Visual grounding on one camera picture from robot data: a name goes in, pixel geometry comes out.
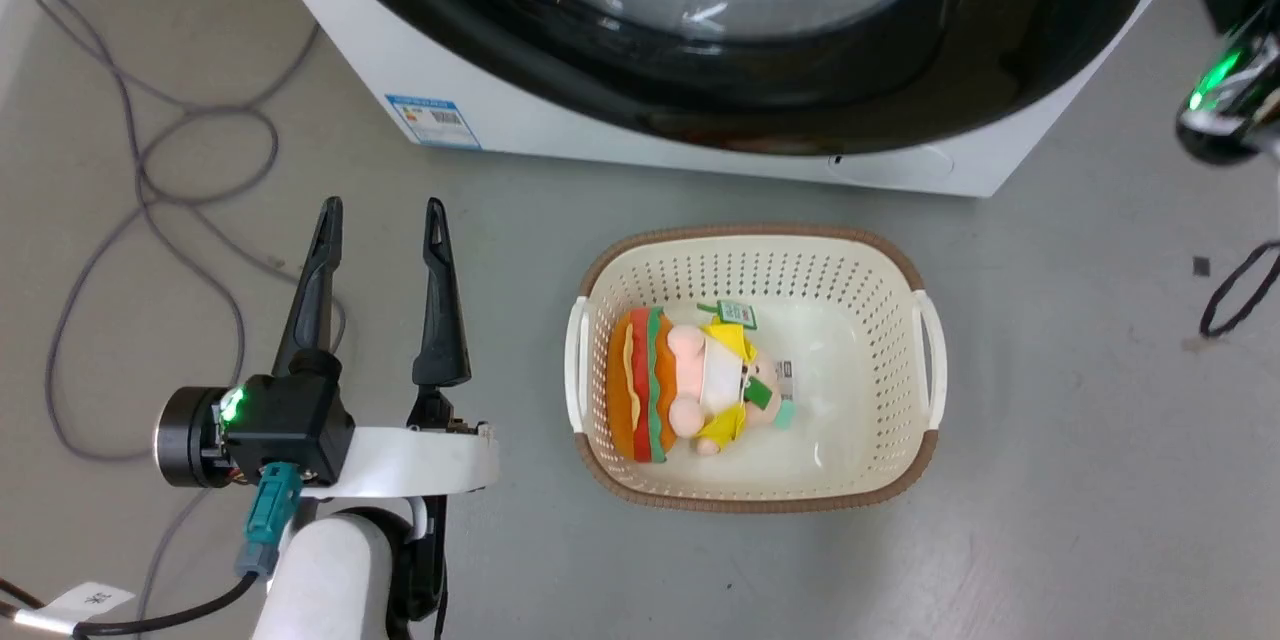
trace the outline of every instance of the orange plush bun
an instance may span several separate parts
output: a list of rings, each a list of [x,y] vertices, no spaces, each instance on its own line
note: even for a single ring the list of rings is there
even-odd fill
[[[662,394],[658,396],[658,417],[662,420],[659,442],[663,453],[676,444],[676,430],[671,429],[671,421],[667,420],[671,403],[676,399],[676,356],[667,347],[667,335],[671,333],[671,321],[663,314],[662,326],[658,330],[658,361],[654,362],[653,369],[654,375],[658,376],[658,387],[662,388]]]
[[[604,365],[604,407],[609,416],[609,433],[618,454],[636,458],[635,429],[631,425],[631,388],[627,384],[626,357],[627,338],[631,337],[631,312],[618,317],[613,334],[609,335],[609,356]]]

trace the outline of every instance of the green stripe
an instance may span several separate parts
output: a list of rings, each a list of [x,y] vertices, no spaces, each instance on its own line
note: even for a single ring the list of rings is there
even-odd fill
[[[650,462],[667,462],[667,453],[662,449],[662,419],[658,417],[658,398],[662,388],[658,387],[658,333],[662,330],[662,308],[654,307],[649,311],[649,453]]]

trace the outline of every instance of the washing machine door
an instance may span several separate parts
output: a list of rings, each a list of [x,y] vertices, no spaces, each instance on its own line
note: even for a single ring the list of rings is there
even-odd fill
[[[1139,0],[379,0],[467,61],[622,128],[883,151],[1057,88]]]

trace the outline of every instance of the brown basket rim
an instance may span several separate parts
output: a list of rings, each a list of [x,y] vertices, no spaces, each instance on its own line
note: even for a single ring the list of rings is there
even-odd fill
[[[869,244],[870,247],[884,253],[884,256],[888,257],[900,271],[902,271],[902,275],[906,278],[906,284],[910,285],[911,291],[924,289],[924,280],[922,279],[920,273],[915,269],[914,262],[911,262],[911,260],[906,257],[906,255],[902,253],[896,244],[890,243],[887,239],[882,238],[882,236],[877,236],[869,230],[854,230],[849,229],[849,227],[760,224],[682,227],[682,229],[653,230],[652,233],[630,236],[630,238],[613,243],[612,247],[600,253],[600,257],[598,257],[595,262],[591,262],[586,275],[582,276],[582,284],[579,288],[579,293],[581,297],[590,297],[591,291],[595,288],[595,280],[599,280],[604,268],[621,256],[621,253],[630,250],[643,247],[644,244],[689,241],[695,238],[718,238],[718,236],[810,236],[810,238],[833,238],[838,241]],[[897,476],[897,479],[878,490],[855,493],[850,495],[833,495],[829,498],[794,500],[708,500],[641,493],[640,490],[632,490],[631,488],[618,483],[607,470],[604,470],[600,460],[595,457],[595,451],[591,449],[591,443],[586,438],[585,431],[576,431],[573,442],[577,445],[579,456],[582,457],[582,463],[585,463],[586,470],[595,477],[596,483],[604,485],[611,493],[628,503],[653,508],[694,512],[741,515],[794,513],[860,508],[883,503],[887,499],[900,495],[902,492],[909,489],[910,485],[914,485],[915,480],[919,480],[920,476],[924,475],[924,467],[928,467],[929,461],[933,458],[933,449],[938,443],[938,431],[924,430],[924,436],[920,439],[920,449],[915,453],[915,460],[911,461],[910,466],[902,472],[902,475]]]

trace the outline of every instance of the gray cable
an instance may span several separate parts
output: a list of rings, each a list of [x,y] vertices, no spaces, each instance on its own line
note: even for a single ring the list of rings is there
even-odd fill
[[[232,366],[230,384],[236,384],[239,380],[244,365],[244,319],[239,305],[236,302],[230,291],[227,289],[227,285],[219,283],[219,280],[216,280],[215,276],[206,270],[206,268],[202,268],[200,262],[196,262],[192,257],[187,256],[187,253],[183,253],[182,250],[173,243],[173,239],[164,234],[160,225],[156,225],[156,221],[151,215],[151,210],[157,206],[157,204],[168,204],[168,206],[183,209],[187,212],[191,212],[192,218],[200,221],[206,230],[210,230],[215,238],[219,238],[219,242],[224,243],[224,246],[237,253],[238,257],[242,257],[242,260],[250,266],[287,283],[297,282],[297,276],[292,276],[287,274],[287,271],[278,270],[278,268],[253,257],[251,252],[239,247],[233,242],[233,239],[228,238],[220,227],[216,227],[214,221],[210,221],[205,212],[201,212],[200,209],[206,206],[206,204],[225,201],[225,198],[234,198],[238,197],[238,195],[248,192],[248,189],[252,189],[256,184],[261,183],[261,180],[266,178],[269,172],[275,166],[275,160],[280,147],[279,131],[276,131],[269,116],[264,115],[257,106],[260,106],[261,102],[266,102],[274,96],[275,92],[279,92],[279,90],[283,88],[294,74],[297,74],[297,70],[302,67],[306,56],[310,55],[311,47],[315,46],[316,37],[320,35],[320,26],[311,28],[297,58],[294,58],[294,60],[285,67],[282,74],[279,74],[273,83],[270,83],[265,90],[261,90],[260,93],[256,93],[256,96],[243,102],[204,104],[183,101],[183,99],[170,96],[169,93],[163,92],[163,90],[154,87],[154,84],[146,83],[146,81],[138,78],[138,76],[133,76],[131,72],[123,70],[122,67],[115,64],[114,58],[111,58],[110,49],[106,46],[105,40],[95,26],[92,26],[87,17],[81,14],[81,12],[77,10],[77,8],[68,0],[35,1],[41,10],[45,10],[45,14],[54,20],[54,24],[58,26],[59,29],[63,29],[63,33],[65,33],[67,37],[76,44],[76,46],[82,49],[83,52],[87,52],[87,55],[93,60],[99,61],[106,70],[111,72],[116,92],[120,97],[120,106],[124,111],[125,134],[128,134],[129,152],[133,157],[133,192],[134,201],[137,202],[136,207],[133,207],[133,210],[128,212],[124,219],[115,224],[110,233],[105,236],[102,242],[97,244],[97,248],[93,250],[88,260],[84,262],[84,266],[76,278],[76,283],[72,285],[72,291],[67,296],[67,302],[63,305],[58,324],[54,329],[52,339],[50,340],[49,353],[45,358],[45,408],[59,443],[77,458],[87,462],[106,463],[145,460],[151,456],[150,448],[137,452],[109,454],[86,449],[68,436],[67,430],[58,415],[58,406],[54,399],[54,379],[58,371],[58,355],[61,348],[63,337],[67,333],[67,324],[70,320],[76,303],[79,301],[79,294],[83,291],[88,276],[92,274],[93,268],[97,266],[97,262],[106,253],[106,251],[109,251],[123,237],[124,230],[128,230],[129,227],[133,225],[133,221],[141,218],[151,236],[155,236],[155,239],[164,244],[165,250],[172,253],[174,260],[182,262],[184,268],[188,268],[188,270],[191,270],[192,274],[201,280],[201,283],[209,285],[209,288],[219,294],[219,297],[227,303],[227,307],[230,310],[232,317],[236,323],[236,361]],[[55,3],[55,5],[59,6],[59,10],[54,10],[50,1]],[[64,12],[65,15],[72,17],[81,29],[81,33],[77,33],[77,31],[68,24],[68,20],[65,20],[59,12]],[[155,137],[147,143],[138,142],[137,124],[133,115],[133,101],[129,96],[129,84],[142,90],[142,92],[150,93],[150,96],[155,99],[161,99],[164,102],[173,104],[173,106],[178,106],[183,111],[182,116],[178,116],[177,120],[170,122],[169,125],[160,129],[159,133],[156,133]],[[165,189],[163,186],[157,186],[155,180],[152,180],[147,166],[147,163],[151,160],[152,152],[157,145],[163,143],[164,140],[168,140],[170,134],[174,134],[179,128],[184,128],[184,125],[191,124],[191,122],[209,119],[210,116],[251,116],[251,119],[261,122],[264,128],[270,134],[271,141],[270,148],[266,154],[266,160],[262,165],[253,172],[247,180],[242,180],[242,183],[232,186],[229,189],[220,189],[220,192],[210,195],[180,193],[178,189]],[[334,338],[334,348],[337,348],[338,344],[342,343],[342,338],[347,329],[347,308],[337,300],[334,301],[334,308],[338,312],[338,330]],[[178,512],[178,515],[174,516],[173,521],[169,522],[169,526],[165,529],[164,535],[151,557],[151,563],[147,567],[147,576],[138,596],[138,620],[146,617],[147,603],[151,599],[156,572],[160,568],[160,562],[164,558],[165,549],[168,549],[169,543],[173,540],[173,536],[177,534],[179,526],[182,526],[187,517],[191,516],[197,504],[207,497],[209,490],[201,490],[197,493]]]

